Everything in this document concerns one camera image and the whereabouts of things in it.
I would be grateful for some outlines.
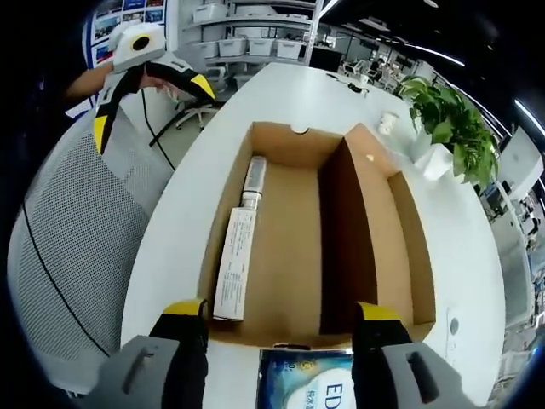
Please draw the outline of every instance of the potted plant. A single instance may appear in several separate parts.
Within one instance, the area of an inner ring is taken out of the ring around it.
[[[496,139],[465,95],[422,77],[407,77],[396,93],[412,101],[415,128],[417,118],[422,122],[419,138],[431,136],[431,147],[416,161],[426,177],[439,179],[451,167],[454,176],[482,187],[497,177]]]

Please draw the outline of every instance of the blue package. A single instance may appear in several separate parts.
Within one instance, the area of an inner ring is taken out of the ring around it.
[[[257,407],[355,409],[352,361],[339,351],[262,351]]]

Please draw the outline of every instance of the black cable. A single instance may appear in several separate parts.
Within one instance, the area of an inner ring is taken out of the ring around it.
[[[150,132],[152,133],[153,140],[157,143],[157,146],[159,147],[159,149],[161,149],[161,152],[163,153],[164,158],[167,159],[167,162],[169,162],[169,165],[170,165],[170,167],[172,168],[172,170],[176,170],[176,168],[174,167],[174,165],[172,164],[172,162],[170,162],[170,159],[169,159],[169,157],[167,156],[167,153],[164,151],[163,147],[162,147],[161,144],[159,143],[159,139],[157,139],[157,137],[155,136],[155,132],[153,132],[152,126],[150,125],[150,121],[149,121],[149,119],[147,118],[146,96],[144,95],[144,90],[141,89],[141,90],[140,90],[140,93],[142,94],[142,105],[144,106],[144,119],[146,120],[147,128],[148,128],[148,129],[150,130]]]
[[[79,320],[79,318],[76,316],[76,314],[74,313],[74,311],[70,308],[70,305],[68,305],[68,301],[65,299],[65,296],[62,295],[62,292],[60,292],[59,286],[57,285],[57,283],[55,283],[55,280],[54,280],[53,277],[51,276],[51,273],[49,272],[48,268],[45,266],[45,261],[43,260],[42,255],[40,254],[40,251],[37,249],[36,240],[34,239],[34,234],[32,234],[31,224],[30,224],[30,222],[28,221],[28,214],[26,213],[26,206],[25,206],[25,203],[24,203],[24,202],[23,202],[22,206],[23,206],[23,213],[25,214],[26,228],[28,229],[28,234],[29,234],[29,236],[31,237],[32,246],[34,247],[34,251],[36,252],[37,258],[38,258],[38,260],[40,261],[40,264],[42,264],[43,271],[47,274],[47,276],[48,276],[48,278],[49,278],[49,281],[51,282],[51,284],[53,285],[53,287],[54,287],[55,290],[57,291],[57,294],[59,294],[59,297],[60,297],[60,299],[62,300],[62,302],[65,304],[66,309],[68,309],[68,312],[72,315],[72,317],[74,318],[74,320],[77,322],[77,324],[79,325],[79,327],[82,329],[83,333],[84,333],[84,334],[87,336],[87,338],[96,346],[96,348],[98,348],[105,356],[109,357],[110,354],[108,354],[108,353],[106,352],[106,350],[103,349],[103,348],[99,345],[99,343],[95,341],[95,339],[91,336],[91,334],[89,334],[89,332],[85,329],[85,327],[83,326],[82,322],[81,322],[81,321]]]

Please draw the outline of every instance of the label on box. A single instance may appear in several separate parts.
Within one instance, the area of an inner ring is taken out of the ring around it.
[[[214,318],[242,320],[250,253],[255,228],[255,210],[231,210],[215,288]]]

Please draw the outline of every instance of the open cardboard box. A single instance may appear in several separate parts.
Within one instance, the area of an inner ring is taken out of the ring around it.
[[[268,163],[244,320],[211,320],[210,337],[334,348],[350,342],[363,301],[393,308],[422,340],[435,320],[426,239],[403,175],[362,124],[344,137],[299,135],[283,124],[250,127],[215,215],[199,296],[214,301],[229,215],[252,155]]]

